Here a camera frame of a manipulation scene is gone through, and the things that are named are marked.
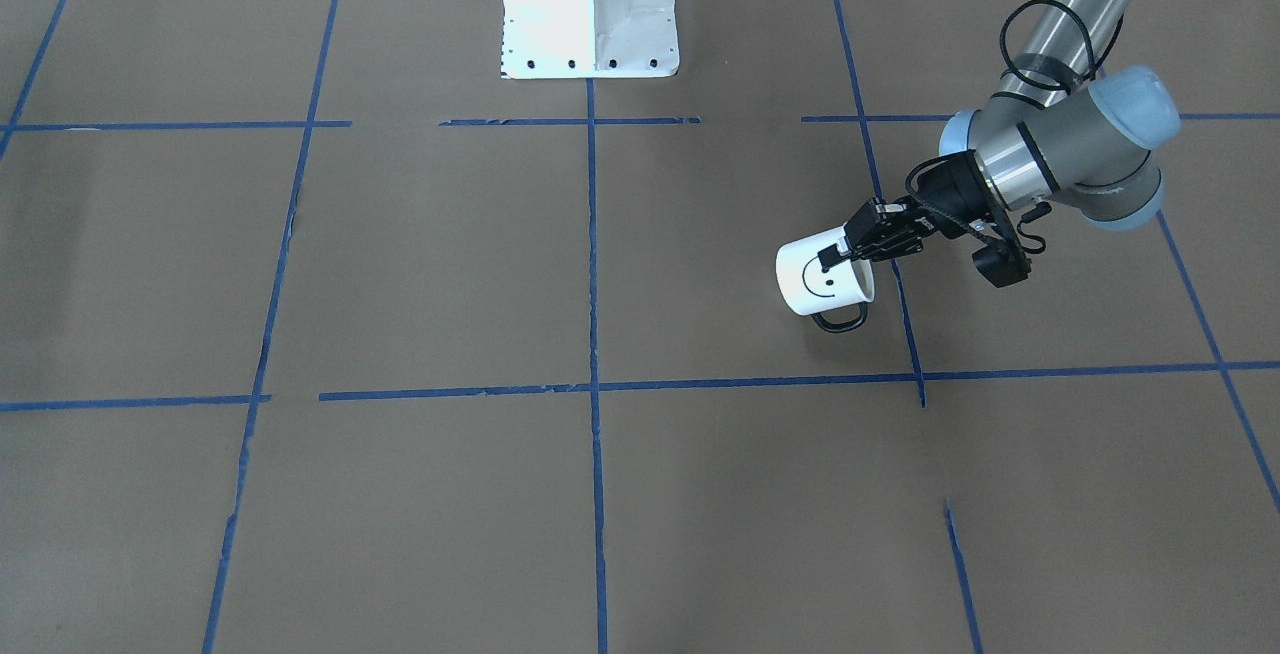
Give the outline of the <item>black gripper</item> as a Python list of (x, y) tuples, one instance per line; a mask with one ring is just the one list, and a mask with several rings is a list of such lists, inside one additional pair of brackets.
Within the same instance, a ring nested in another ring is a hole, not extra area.
[(913, 256), (934, 234), (948, 241), (973, 235), (1002, 257), (1028, 261), (1028, 250), (975, 152), (928, 159), (910, 171), (904, 186), (906, 195), (893, 202), (900, 211), (886, 212), (884, 200), (869, 198), (845, 221), (836, 243), (818, 252), (822, 271), (855, 259), (881, 262)]

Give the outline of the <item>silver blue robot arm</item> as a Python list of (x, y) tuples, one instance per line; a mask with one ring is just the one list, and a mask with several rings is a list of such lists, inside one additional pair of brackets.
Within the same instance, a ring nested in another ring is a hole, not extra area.
[(996, 288), (1023, 282), (1044, 241), (1023, 227), (1053, 203), (1098, 227), (1128, 230), (1158, 211), (1155, 156), (1181, 116), (1160, 76), (1100, 67), (1133, 0), (1032, 0), (1042, 8), (1019, 52), (1001, 45), (1004, 70), (986, 108), (957, 113), (940, 154), (915, 166), (900, 198), (869, 198), (829, 241), (806, 250), (822, 271), (919, 253), (929, 235), (973, 238), (972, 261)]

